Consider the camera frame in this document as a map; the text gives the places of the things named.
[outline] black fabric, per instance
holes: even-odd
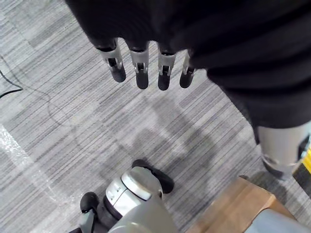
[[[90,41],[155,40],[246,109],[252,126],[311,120],[310,0],[66,0]]]

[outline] brown cardboard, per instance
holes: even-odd
[[[239,177],[207,208],[187,233],[243,233],[253,219],[267,208],[295,219],[275,195]]]

